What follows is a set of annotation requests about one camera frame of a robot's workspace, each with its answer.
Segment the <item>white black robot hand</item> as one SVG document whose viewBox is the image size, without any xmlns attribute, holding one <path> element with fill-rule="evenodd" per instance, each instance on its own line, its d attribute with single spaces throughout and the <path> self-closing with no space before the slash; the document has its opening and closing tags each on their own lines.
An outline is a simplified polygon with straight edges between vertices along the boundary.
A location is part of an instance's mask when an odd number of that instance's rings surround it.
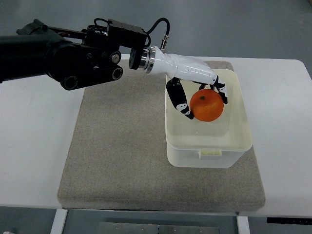
<svg viewBox="0 0 312 234">
<path fill-rule="evenodd" d="M 189 119 L 194 118 L 181 80 L 200 84 L 200 89 L 209 85 L 216 89 L 224 104 L 228 103 L 228 92 L 225 83 L 204 61 L 176 54 L 163 53 L 158 47 L 152 46 L 143 50 L 139 68 L 150 75 L 165 74 L 170 80 L 166 90 L 172 105 Z"/>
</svg>

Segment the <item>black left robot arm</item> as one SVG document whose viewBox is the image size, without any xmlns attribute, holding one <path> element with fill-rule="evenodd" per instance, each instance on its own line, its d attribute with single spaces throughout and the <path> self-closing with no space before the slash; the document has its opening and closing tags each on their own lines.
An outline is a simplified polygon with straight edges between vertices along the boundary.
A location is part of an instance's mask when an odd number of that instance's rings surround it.
<svg viewBox="0 0 312 234">
<path fill-rule="evenodd" d="M 65 90 L 121 78 L 120 47 L 131 49 L 129 66 L 143 65 L 151 44 L 150 30 L 107 19 L 81 31 L 50 27 L 35 19 L 14 36 L 0 38 L 1 82 L 48 75 Z"/>
</svg>

